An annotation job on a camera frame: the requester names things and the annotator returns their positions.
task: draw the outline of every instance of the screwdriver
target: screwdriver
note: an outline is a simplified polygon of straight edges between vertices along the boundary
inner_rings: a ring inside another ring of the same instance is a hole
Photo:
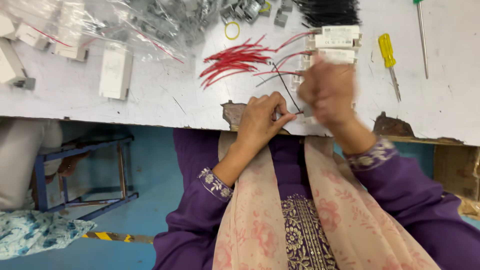
[[[380,44],[380,50],[382,51],[382,57],[385,59],[385,67],[390,69],[390,74],[392,75],[396,98],[398,102],[402,101],[400,97],[400,90],[398,90],[398,83],[396,81],[395,71],[393,66],[396,64],[395,58],[393,58],[393,48],[392,42],[390,41],[389,34],[383,34],[378,38],[378,43]]]
[[[423,62],[425,63],[425,76],[428,79],[428,61],[427,61],[427,44],[425,43],[425,30],[423,29],[423,14],[421,11],[421,2],[423,0],[413,0],[413,3],[417,5],[417,11],[419,14],[419,23],[420,23],[420,37],[423,50]]]

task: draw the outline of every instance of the blue metal stool frame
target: blue metal stool frame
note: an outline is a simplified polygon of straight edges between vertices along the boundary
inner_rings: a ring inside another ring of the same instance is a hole
[[[127,195],[127,183],[125,180],[125,157],[124,157],[124,146],[126,143],[133,141],[133,136],[127,137],[119,140],[111,140],[106,142],[91,143],[81,148],[74,148],[69,150],[62,150],[57,153],[51,153],[46,155],[38,155],[35,160],[35,175],[36,175],[36,190],[38,198],[38,210],[41,212],[56,212],[68,207],[80,207],[80,206],[96,206],[96,205],[106,205],[98,210],[95,210],[91,213],[88,213],[80,218],[79,220],[89,221],[94,219],[110,210],[113,210],[121,205],[124,205],[136,198],[138,198],[138,193],[133,193],[132,195]],[[119,166],[119,176],[120,176],[120,190],[121,198],[119,199],[108,199],[108,200],[94,200],[94,201],[82,201],[82,199],[76,198],[74,200],[68,200],[68,191],[67,191],[67,178],[62,177],[60,188],[61,194],[63,195],[64,203],[48,208],[47,201],[47,184],[45,179],[45,169],[43,163],[45,161],[62,159],[69,156],[74,156],[88,151],[97,150],[99,148],[108,147],[112,145],[117,145],[117,156],[118,156],[118,166]]]

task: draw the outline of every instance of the yellow screwdriver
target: yellow screwdriver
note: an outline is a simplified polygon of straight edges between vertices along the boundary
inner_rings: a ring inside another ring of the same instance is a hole
[[[395,58],[393,58],[393,48],[392,42],[390,41],[389,34],[383,34],[378,38],[378,43],[380,43],[380,50],[382,51],[382,56],[385,59],[385,67],[390,69],[390,74],[392,75],[396,98],[398,102],[402,101],[400,97],[400,90],[398,90],[398,82],[396,81],[395,71],[393,66],[396,64]]]

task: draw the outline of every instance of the clear plastic bag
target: clear plastic bag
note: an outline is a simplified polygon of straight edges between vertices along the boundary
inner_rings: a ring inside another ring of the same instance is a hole
[[[219,0],[0,0],[1,9],[66,47],[127,45],[145,61],[188,55]]]

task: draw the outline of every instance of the blue painted floor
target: blue painted floor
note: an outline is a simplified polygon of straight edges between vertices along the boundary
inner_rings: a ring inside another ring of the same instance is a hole
[[[92,126],[81,124],[86,130]],[[73,131],[75,123],[64,127],[68,136],[78,135]],[[104,125],[110,130],[125,129],[121,125]],[[106,213],[94,221],[96,231],[156,235],[167,230],[165,216],[176,209],[183,193],[182,175],[177,164],[173,145],[172,129],[163,127],[128,126],[135,141],[127,152],[129,184],[133,184],[140,197],[120,208]],[[426,144],[397,143],[403,156],[415,157],[428,176],[433,172],[433,146]],[[69,180],[69,192],[85,191],[89,186],[105,187],[118,185],[118,170],[115,149],[105,149],[92,154],[78,164],[76,173]],[[54,191],[51,202],[56,201]],[[81,213],[69,211],[67,217]],[[81,238],[65,249],[52,250],[31,256],[0,261],[1,270],[105,270],[105,269],[151,269],[155,262],[152,245],[124,243]]]

